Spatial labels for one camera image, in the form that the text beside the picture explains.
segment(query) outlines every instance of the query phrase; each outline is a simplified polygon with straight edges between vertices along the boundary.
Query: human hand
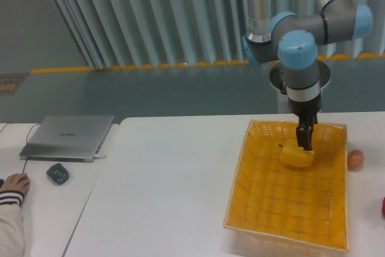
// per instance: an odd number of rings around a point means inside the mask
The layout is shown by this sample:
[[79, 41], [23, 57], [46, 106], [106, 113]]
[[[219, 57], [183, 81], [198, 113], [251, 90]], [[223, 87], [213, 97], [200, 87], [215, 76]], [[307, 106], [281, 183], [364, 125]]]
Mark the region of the human hand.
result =
[[26, 173], [13, 174], [9, 176], [0, 188], [0, 193], [3, 191], [19, 191], [25, 194], [29, 189], [31, 180]]

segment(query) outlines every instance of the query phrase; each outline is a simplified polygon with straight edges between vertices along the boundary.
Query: white sleeve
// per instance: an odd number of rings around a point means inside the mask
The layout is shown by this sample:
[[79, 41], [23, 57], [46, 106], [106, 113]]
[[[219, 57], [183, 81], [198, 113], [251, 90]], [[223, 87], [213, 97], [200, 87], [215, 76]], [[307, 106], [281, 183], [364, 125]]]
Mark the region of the white sleeve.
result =
[[6, 202], [9, 198], [5, 198], [5, 193], [0, 193], [0, 256], [22, 257], [24, 251], [22, 210], [18, 205], [19, 202], [12, 204]]

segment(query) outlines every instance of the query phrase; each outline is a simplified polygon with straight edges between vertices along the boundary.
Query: person's arm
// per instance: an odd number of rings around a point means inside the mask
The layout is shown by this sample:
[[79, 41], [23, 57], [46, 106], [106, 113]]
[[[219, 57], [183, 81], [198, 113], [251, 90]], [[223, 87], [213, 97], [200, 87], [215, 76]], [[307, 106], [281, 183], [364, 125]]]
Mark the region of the person's arm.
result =
[[20, 204], [29, 188], [26, 174], [14, 174], [0, 188], [0, 256], [22, 257], [24, 251]]

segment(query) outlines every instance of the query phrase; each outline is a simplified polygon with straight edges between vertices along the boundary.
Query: robotic arm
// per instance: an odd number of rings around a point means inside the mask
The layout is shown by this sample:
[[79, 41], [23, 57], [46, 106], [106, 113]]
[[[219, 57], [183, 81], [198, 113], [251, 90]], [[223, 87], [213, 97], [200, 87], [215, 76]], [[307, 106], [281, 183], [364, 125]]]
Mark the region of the robotic arm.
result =
[[299, 118], [297, 141], [304, 150], [312, 150], [312, 132], [322, 107], [317, 46], [366, 37], [373, 29], [367, 5], [355, 6], [352, 0], [316, 1], [319, 14], [298, 17], [284, 11], [270, 21], [270, 0], [248, 0], [248, 45], [261, 63], [280, 60], [281, 91], [287, 93]]

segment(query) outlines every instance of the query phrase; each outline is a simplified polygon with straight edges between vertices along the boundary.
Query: yellow basket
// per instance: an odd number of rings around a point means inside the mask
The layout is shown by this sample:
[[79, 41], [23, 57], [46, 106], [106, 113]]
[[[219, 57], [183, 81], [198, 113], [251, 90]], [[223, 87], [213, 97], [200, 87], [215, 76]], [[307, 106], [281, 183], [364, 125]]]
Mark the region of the yellow basket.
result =
[[307, 168], [280, 162], [298, 123], [252, 120], [247, 128], [223, 226], [253, 238], [349, 251], [347, 127], [315, 125]]

